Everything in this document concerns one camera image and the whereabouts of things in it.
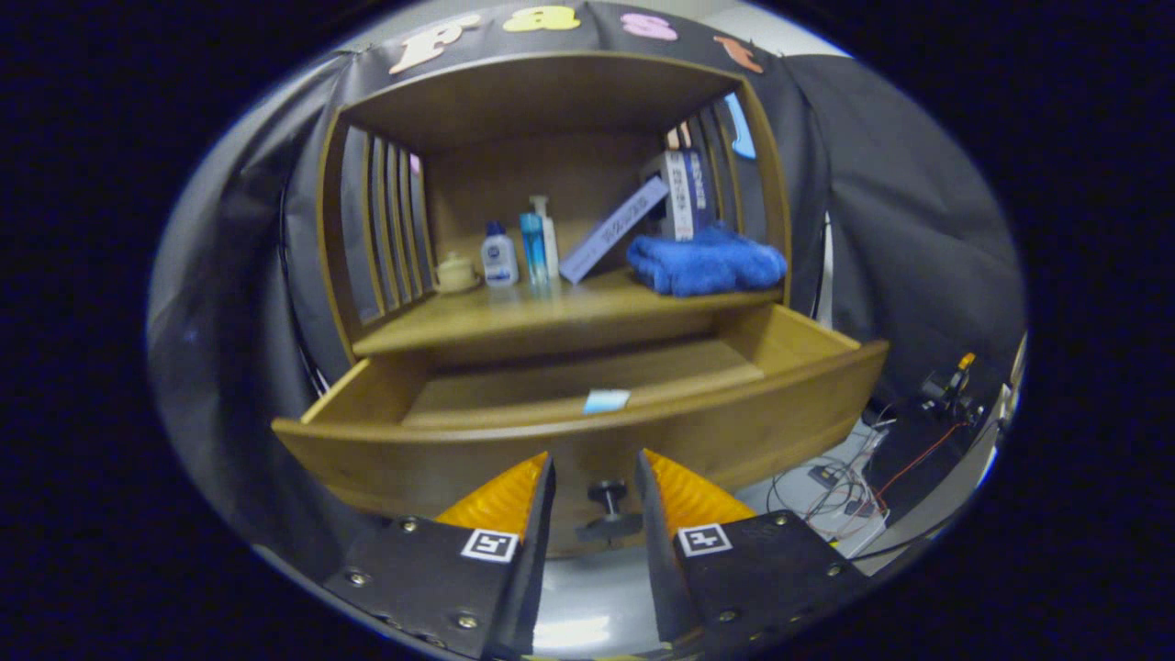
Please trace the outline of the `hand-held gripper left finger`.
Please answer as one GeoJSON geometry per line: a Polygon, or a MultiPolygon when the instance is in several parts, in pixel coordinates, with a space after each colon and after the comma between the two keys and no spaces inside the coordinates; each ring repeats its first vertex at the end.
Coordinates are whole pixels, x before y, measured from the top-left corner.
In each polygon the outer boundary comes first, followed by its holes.
{"type": "Polygon", "coordinates": [[[427,657],[521,660],[533,649],[553,494],[553,458],[528,457],[442,515],[398,515],[360,537],[325,591],[427,657]]]}

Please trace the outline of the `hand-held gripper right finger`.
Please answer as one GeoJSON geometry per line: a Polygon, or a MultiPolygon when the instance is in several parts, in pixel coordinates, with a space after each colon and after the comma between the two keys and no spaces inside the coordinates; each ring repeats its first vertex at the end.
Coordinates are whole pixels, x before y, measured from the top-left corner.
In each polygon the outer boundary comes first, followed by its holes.
{"type": "Polygon", "coordinates": [[[651,448],[634,478],[670,657],[768,656],[868,591],[868,576],[793,511],[756,513],[651,448]]]}

